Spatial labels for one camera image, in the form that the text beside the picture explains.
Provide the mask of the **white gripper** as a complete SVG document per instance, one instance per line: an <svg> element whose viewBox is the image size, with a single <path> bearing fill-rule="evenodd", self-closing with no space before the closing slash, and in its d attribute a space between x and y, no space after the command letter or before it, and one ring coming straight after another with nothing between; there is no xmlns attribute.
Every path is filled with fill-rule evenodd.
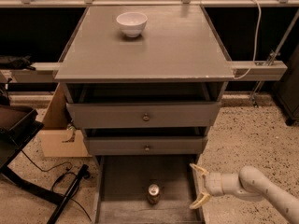
<svg viewBox="0 0 299 224"><path fill-rule="evenodd" d="M238 174L210 173L208 170L195 163L191 163L190 166L201 176L205 176L204 186L209 193L201 192L197 196L196 200L190 204L190 208L193 210L198 209L207 203L210 200L211 195L236 195L241 189Z"/></svg>

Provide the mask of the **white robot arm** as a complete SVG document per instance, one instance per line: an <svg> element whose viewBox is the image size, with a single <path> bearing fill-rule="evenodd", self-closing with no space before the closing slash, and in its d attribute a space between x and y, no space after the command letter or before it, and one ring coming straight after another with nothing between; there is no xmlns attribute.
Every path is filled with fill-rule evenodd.
<svg viewBox="0 0 299 224"><path fill-rule="evenodd" d="M299 224L299 200L271 182L257 168L244 166L238 173L224 174L209 172L195 163L190 166L203 178L206 189L190 204L191 209L202 207L211 197L225 195L251 202L266 199L290 224Z"/></svg>

